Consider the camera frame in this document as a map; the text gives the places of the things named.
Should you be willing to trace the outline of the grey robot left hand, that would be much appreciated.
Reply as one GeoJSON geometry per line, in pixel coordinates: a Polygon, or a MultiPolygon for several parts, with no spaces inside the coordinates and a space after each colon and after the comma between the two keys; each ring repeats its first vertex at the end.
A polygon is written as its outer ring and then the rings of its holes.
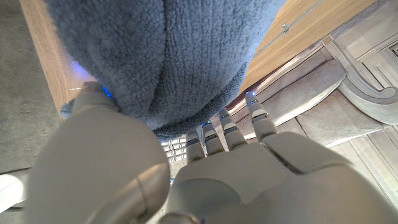
{"type": "Polygon", "coordinates": [[[187,136],[187,164],[170,177],[154,133],[87,82],[27,185],[27,223],[396,223],[397,209],[343,156],[280,133],[253,93],[257,137],[247,143],[226,110],[226,144],[211,123],[187,136]]]}

